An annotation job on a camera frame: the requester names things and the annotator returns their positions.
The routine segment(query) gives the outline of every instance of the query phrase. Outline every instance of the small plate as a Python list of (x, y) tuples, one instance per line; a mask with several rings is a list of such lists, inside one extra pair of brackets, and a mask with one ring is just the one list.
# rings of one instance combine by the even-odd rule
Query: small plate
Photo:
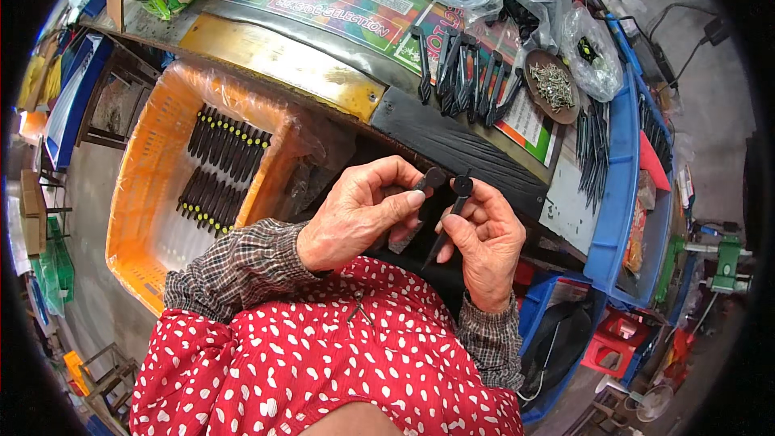
[[(541, 98), (541, 95), (538, 93), (538, 81), (534, 80), (532, 76), (530, 76), (530, 66), (536, 65), (536, 63), (538, 63), (539, 66), (555, 64), (558, 68), (563, 70), (565, 74), (568, 75), (568, 81), (570, 82), (570, 94), (574, 98), (574, 107), (562, 107), (557, 112), (555, 112), (552, 110), (549, 102)], [(566, 65), (563, 64), (563, 62), (556, 55), (549, 54), (543, 49), (533, 49), (525, 58), (525, 68), (523, 69), (522, 74), (524, 74), (525, 82), (528, 84), (530, 98), (536, 105), (538, 105), (538, 108), (540, 108), (544, 114), (546, 114), (552, 120), (557, 121), (559, 124), (567, 125), (576, 121), (576, 117), (579, 114), (579, 91), (576, 87), (574, 77), (570, 74), (570, 71), (568, 71)]]

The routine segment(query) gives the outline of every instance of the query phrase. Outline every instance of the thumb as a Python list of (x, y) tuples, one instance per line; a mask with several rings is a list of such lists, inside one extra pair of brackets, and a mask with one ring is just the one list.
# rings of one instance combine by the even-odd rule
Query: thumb
[(476, 252), (480, 243), (479, 237), (467, 220), (458, 215), (449, 214), (441, 219), (441, 225), (464, 257), (472, 256)]
[(373, 225), (382, 232), (415, 212), (423, 202), (425, 202), (425, 193), (421, 190), (409, 190), (385, 197), (376, 206), (366, 208), (365, 214), (371, 219)]

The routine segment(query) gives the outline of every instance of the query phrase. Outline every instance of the green crate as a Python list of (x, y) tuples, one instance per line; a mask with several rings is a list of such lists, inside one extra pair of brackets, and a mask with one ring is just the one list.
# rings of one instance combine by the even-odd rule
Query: green crate
[(44, 265), (38, 259), (32, 259), (31, 262), (40, 287), (40, 294), (44, 297), (46, 310), (52, 315), (64, 317), (64, 298), (61, 296), (62, 290), (59, 289), (56, 270)]
[[(40, 265), (44, 272), (49, 270), (56, 275), (59, 289), (67, 291), (63, 297), (63, 302), (73, 301), (73, 278), (74, 270), (70, 255), (67, 254), (67, 248), (64, 245), (62, 233), (59, 229), (57, 218), (48, 218), (48, 234), (51, 239), (46, 241), (46, 252), (40, 253)], [(53, 275), (46, 275), (46, 281), (53, 283)]]

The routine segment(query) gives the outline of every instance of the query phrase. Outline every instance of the black wooden plank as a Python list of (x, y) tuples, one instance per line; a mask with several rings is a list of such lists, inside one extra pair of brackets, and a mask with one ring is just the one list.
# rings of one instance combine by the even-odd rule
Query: black wooden plank
[(515, 212), (541, 216), (549, 186), (490, 142), (419, 99), (390, 88), (371, 117), (371, 126), (456, 174), (497, 187)]

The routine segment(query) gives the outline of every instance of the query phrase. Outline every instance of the red plastic stool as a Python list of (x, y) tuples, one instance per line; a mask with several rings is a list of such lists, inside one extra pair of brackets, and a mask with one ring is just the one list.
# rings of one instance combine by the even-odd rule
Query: red plastic stool
[[(619, 310), (611, 307), (608, 307), (608, 310), (610, 313), (597, 326), (595, 335), (592, 336), (589, 347), (586, 348), (584, 358), (581, 359), (581, 364), (590, 369), (595, 369), (599, 373), (609, 374), (621, 379), (625, 372), (627, 372), (627, 366), (633, 358), (635, 349), (648, 336), (649, 327), (637, 322)], [(630, 338), (624, 338), (622, 336), (623, 332), (632, 333), (633, 335)], [(618, 367), (614, 369), (601, 365), (603, 359), (611, 353), (619, 354)]]

